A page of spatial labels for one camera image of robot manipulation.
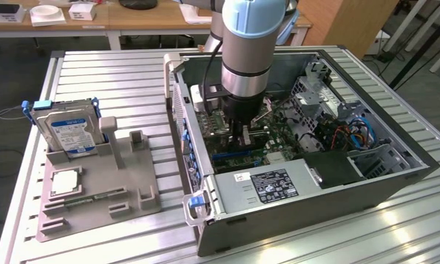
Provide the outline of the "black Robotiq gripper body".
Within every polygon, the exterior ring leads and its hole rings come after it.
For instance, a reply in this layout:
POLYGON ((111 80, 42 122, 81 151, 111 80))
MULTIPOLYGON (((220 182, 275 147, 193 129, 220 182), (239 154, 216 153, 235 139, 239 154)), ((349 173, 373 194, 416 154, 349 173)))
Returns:
POLYGON ((229 120, 241 125, 249 125, 259 115, 263 105, 263 95, 239 97, 228 95, 223 97, 223 112, 229 120))

